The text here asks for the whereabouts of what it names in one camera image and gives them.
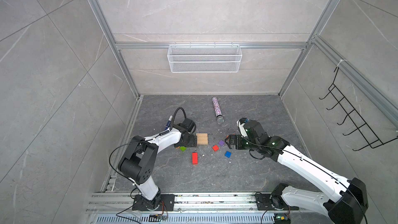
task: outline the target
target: red rectangular block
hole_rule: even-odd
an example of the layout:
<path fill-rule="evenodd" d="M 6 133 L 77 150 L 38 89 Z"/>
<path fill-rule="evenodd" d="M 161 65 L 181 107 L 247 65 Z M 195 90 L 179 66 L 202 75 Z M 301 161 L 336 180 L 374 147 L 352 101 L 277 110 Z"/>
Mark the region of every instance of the red rectangular block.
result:
<path fill-rule="evenodd" d="M 193 165 L 198 164 L 198 153 L 197 152 L 192 152 L 192 164 Z"/>

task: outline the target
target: white mesh basket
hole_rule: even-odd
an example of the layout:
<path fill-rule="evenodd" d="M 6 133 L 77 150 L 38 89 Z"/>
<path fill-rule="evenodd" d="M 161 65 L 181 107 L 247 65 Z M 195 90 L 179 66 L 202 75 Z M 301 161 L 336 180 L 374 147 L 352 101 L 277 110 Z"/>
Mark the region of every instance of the white mesh basket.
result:
<path fill-rule="evenodd" d="M 238 72 L 242 52 L 237 44 L 177 44 L 167 58 L 173 73 Z"/>

